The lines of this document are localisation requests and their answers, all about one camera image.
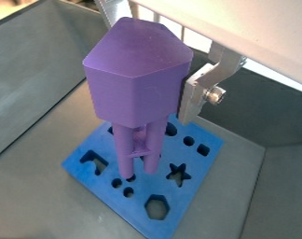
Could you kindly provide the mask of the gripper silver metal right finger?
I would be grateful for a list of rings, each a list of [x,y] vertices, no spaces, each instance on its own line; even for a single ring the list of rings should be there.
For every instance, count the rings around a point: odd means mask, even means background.
[[[203,65],[183,86],[177,113],[183,125],[192,121],[205,103],[217,105],[221,102],[225,91],[217,83],[231,77],[245,63],[245,57],[217,42],[211,44],[208,59],[213,64]]]

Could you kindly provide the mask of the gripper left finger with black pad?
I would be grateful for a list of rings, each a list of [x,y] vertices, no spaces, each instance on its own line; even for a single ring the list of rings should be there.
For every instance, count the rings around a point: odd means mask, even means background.
[[[107,28],[111,28],[121,17],[132,17],[128,0],[93,0],[104,19]]]

